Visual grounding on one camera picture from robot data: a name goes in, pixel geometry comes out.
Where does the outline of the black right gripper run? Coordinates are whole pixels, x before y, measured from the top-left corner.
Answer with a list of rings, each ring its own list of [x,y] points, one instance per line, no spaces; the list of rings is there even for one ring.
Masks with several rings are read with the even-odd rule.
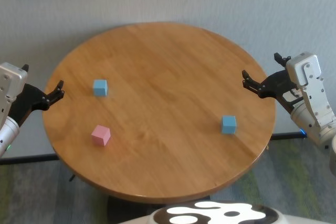
[[[281,66],[286,66],[290,59],[290,56],[282,57],[278,52],[274,53],[274,60]],[[301,91],[290,80],[287,70],[273,73],[262,82],[255,81],[246,70],[241,73],[245,89],[257,94],[261,99],[276,99],[289,114],[294,110],[294,105],[303,100]]]

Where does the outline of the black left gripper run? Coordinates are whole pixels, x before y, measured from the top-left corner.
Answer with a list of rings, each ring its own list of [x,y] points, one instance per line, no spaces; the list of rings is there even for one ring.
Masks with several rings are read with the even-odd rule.
[[[24,64],[22,69],[28,72],[29,65]],[[21,127],[33,111],[46,111],[49,109],[49,105],[61,100],[65,95],[65,91],[62,89],[63,85],[64,81],[60,80],[51,93],[45,94],[39,88],[26,83],[22,93],[12,103],[8,116]]]

